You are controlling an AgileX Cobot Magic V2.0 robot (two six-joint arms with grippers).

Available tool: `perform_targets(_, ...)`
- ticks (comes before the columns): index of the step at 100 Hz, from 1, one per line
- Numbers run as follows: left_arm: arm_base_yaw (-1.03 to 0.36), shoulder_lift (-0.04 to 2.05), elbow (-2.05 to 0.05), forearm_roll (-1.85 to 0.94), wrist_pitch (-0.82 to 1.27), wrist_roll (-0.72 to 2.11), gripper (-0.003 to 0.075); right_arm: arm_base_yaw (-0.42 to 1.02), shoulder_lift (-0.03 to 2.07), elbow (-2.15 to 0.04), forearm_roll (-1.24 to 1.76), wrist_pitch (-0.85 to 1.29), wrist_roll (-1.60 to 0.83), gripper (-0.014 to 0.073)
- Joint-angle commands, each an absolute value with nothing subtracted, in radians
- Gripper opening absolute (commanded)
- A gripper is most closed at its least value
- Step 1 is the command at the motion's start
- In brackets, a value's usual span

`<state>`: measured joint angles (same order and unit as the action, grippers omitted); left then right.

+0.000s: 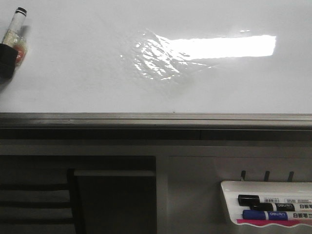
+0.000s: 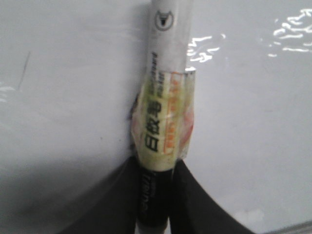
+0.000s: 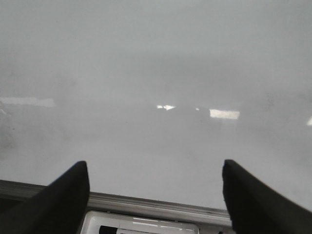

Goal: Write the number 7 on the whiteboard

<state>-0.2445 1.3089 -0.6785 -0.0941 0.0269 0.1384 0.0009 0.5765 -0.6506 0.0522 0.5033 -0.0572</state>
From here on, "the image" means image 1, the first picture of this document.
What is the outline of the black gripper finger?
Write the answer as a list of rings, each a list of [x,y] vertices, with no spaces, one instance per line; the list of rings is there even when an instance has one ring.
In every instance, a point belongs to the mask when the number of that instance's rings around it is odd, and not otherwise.
[[[9,79],[13,76],[16,59],[18,56],[18,51],[14,48],[6,45],[0,44],[0,77]]]

